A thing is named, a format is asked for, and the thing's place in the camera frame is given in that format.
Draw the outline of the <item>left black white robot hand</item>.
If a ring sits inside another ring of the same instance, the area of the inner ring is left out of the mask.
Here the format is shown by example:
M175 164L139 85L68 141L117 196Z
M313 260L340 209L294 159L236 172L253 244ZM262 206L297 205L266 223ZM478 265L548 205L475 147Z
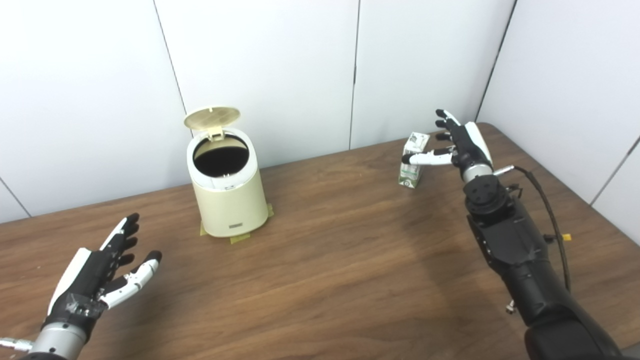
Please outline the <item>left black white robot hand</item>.
M118 269L132 264L128 253L137 243L135 234L140 215L133 213L115 226L97 250L78 249L57 283L41 328L52 324L77 328L89 341L107 310L121 305L139 292L155 276L162 253L151 251L130 272L116 276Z

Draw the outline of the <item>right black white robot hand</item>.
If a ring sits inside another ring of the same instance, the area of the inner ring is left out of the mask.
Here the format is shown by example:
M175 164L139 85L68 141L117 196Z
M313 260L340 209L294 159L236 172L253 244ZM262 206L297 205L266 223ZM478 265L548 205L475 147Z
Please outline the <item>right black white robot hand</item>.
M446 148L430 150L426 153L407 153L401 162L407 166L454 166L460 170L464 182L494 173L493 160L489 148L478 126L471 122L461 124L445 109L437 109L439 117L436 127L446 132L436 135L438 141L448 141Z

